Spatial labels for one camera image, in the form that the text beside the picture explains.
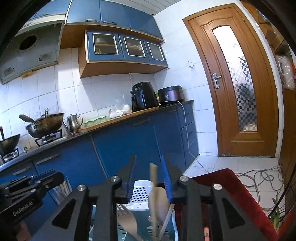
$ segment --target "green plant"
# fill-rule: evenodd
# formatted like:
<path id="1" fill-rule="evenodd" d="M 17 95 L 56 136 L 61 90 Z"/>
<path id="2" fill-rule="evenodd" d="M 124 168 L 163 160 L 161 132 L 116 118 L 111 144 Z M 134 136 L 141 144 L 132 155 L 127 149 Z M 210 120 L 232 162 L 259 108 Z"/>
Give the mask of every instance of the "green plant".
<path id="1" fill-rule="evenodd" d="M 276 199 L 272 198 L 274 205 L 276 205 L 276 203 L 278 202 L 278 198 L 279 198 L 279 194 L 276 193 Z M 278 226 L 279 226 L 279 207 L 277 207 L 276 210 L 270 216 L 270 221 L 271 221 L 274 229 L 277 230 Z"/>

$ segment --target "door glass panel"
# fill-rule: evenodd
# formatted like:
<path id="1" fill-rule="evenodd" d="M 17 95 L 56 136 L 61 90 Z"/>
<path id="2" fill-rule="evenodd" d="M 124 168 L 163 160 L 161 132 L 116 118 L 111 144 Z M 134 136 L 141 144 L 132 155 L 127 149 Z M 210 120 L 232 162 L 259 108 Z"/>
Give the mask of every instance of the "door glass panel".
<path id="1" fill-rule="evenodd" d="M 213 30 L 226 59 L 237 101 L 239 131 L 257 131 L 257 110 L 250 70 L 240 44 L 229 26 Z"/>
<path id="2" fill-rule="evenodd" d="M 93 34 L 95 54 L 118 54 L 113 34 Z"/>
<path id="3" fill-rule="evenodd" d="M 148 46 L 153 59 L 164 61 L 163 54 L 158 45 L 153 43 L 148 43 Z"/>
<path id="4" fill-rule="evenodd" d="M 128 51 L 128 55 L 145 57 L 141 40 L 124 37 L 124 41 L 126 43 L 126 49 Z"/>

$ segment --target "countertop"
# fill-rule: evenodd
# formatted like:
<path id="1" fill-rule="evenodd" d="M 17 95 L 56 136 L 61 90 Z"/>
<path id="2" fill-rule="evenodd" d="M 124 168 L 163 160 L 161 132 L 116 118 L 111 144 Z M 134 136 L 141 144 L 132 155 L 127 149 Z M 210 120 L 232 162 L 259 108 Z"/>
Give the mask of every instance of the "countertop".
<path id="1" fill-rule="evenodd" d="M 192 102 L 193 102 L 193 100 L 188 100 L 188 101 L 182 102 L 182 104 L 189 104 L 189 103 L 192 103 Z M 86 135 L 90 135 L 93 132 L 96 132 L 98 129 L 104 129 L 104 128 L 109 127 L 111 125 L 118 124 L 119 122 L 124 122 L 126 120 L 129 120 L 131 118 L 135 118 L 137 116 L 149 115 L 149 114 L 151 114 L 153 112 L 163 111 L 163 110 L 170 109 L 172 107 L 177 107 L 178 105 L 179 105 L 179 103 L 176 103 L 176 104 L 171 104 L 171 105 L 164 106 L 164 107 L 154 107 L 154 108 L 146 109 L 146 110 L 143 110 L 143 111 L 133 112 L 131 114 L 127 114 L 125 116 L 117 117 L 117 118 L 108 120 L 106 122 L 103 122 L 97 128 L 92 129 L 90 131 L 77 132 L 77 133 L 74 133 L 74 134 L 67 135 L 65 137 L 62 137 L 62 138 L 56 140 L 56 141 L 53 141 L 53 142 L 48 143 L 46 145 L 43 145 L 41 147 L 30 150 L 27 153 L 20 154 L 19 157 L 16 157 L 15 159 L 1 165 L 0 166 L 0 172 L 3 172 L 5 170 L 7 170 L 8 168 L 11 168 L 11 167 L 13 167 L 13 166 L 15 166 L 15 165 L 17 165 L 19 163 L 22 163 L 24 161 L 29 161 L 32 157 L 34 157 L 37 154 L 42 153 L 43 151 L 54 148 L 56 146 L 59 146 L 61 144 L 64 144 L 64 143 L 69 142 L 71 140 L 74 140 L 76 138 L 86 136 Z"/>

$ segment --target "door frame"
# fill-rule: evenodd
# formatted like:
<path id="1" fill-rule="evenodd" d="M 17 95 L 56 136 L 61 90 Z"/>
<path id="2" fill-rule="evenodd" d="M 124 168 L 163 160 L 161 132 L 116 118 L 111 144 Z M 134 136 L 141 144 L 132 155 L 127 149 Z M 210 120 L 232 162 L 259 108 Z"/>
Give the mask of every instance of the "door frame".
<path id="1" fill-rule="evenodd" d="M 195 44 L 195 47 L 197 49 L 197 52 L 200 56 L 203 68 L 205 70 L 205 74 L 207 77 L 207 81 L 209 84 L 209 88 L 210 88 L 210 93 L 211 93 L 211 97 L 212 97 L 212 101 L 213 101 L 213 107 L 214 107 L 214 114 L 215 114 L 215 121 L 216 121 L 216 129 L 217 129 L 217 145 L 218 145 L 218 156 L 222 156 L 222 129 L 221 129 L 221 122 L 220 122 L 220 113 L 219 113 L 219 107 L 218 107 L 218 99 L 217 99 L 217 95 L 216 95 L 216 91 L 215 91 L 215 86 L 214 86 L 214 82 L 212 79 L 212 75 L 205 57 L 205 54 L 202 50 L 202 47 L 199 43 L 199 40 L 197 38 L 197 36 L 194 33 L 194 30 L 192 29 L 191 25 L 189 24 L 189 21 L 202 16 L 204 14 L 213 12 L 213 11 L 217 11 L 217 10 L 221 10 L 221 9 L 225 9 L 225 8 L 230 8 L 230 7 L 234 7 L 236 9 L 236 11 L 239 13 L 239 15 L 242 17 L 242 19 L 245 21 L 245 23 L 247 24 L 248 28 L 250 29 L 250 31 L 252 32 L 265 61 L 265 64 L 267 66 L 267 71 L 268 71 L 268 75 L 269 75 L 269 80 L 270 80 L 270 86 L 272 88 L 272 95 L 274 100 L 274 117 L 275 117 L 275 125 L 276 125 L 276 133 L 272 133 L 272 135 L 276 135 L 278 136 L 278 128 L 279 128 L 279 107 L 278 107 L 278 98 L 277 98 L 277 92 L 276 92 L 276 85 L 275 85 L 275 79 L 274 79 L 274 75 L 271 69 L 271 65 L 269 62 L 269 59 L 267 57 L 266 51 L 262 45 L 262 42 L 259 38 L 259 36 L 257 35 L 255 29 L 253 28 L 252 24 L 249 22 L 249 20 L 247 19 L 247 17 L 244 15 L 244 13 L 240 10 L 240 8 L 235 4 L 235 3 L 230 3 L 230 4 L 224 4 L 224 5 L 220 5 L 220 6 L 216 6 L 216 7 L 212 7 L 209 9 L 205 9 L 203 11 L 194 13 L 190 16 L 187 16 L 183 19 L 183 22 L 187 28 L 187 30 L 190 33 L 190 36 Z M 275 142 L 275 145 L 272 146 L 271 148 L 274 150 L 274 156 L 275 156 L 275 152 L 276 152 L 276 146 L 277 146 L 277 141 Z"/>

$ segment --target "plastic bag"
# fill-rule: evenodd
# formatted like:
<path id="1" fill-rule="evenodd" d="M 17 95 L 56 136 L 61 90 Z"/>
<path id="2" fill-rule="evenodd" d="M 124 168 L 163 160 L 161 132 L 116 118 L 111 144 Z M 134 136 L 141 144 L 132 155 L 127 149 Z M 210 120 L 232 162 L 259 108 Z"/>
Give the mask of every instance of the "plastic bag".
<path id="1" fill-rule="evenodd" d="M 277 62 L 284 87 L 287 89 L 295 89 L 293 68 L 290 59 L 286 56 L 277 56 Z"/>
<path id="2" fill-rule="evenodd" d="M 116 100 L 116 105 L 114 106 L 114 108 L 111 110 L 111 113 L 110 113 L 110 119 L 119 117 L 125 114 L 130 114 L 130 113 L 132 113 L 132 110 L 130 106 L 126 103 L 124 99 L 124 95 L 122 95 L 121 99 Z"/>

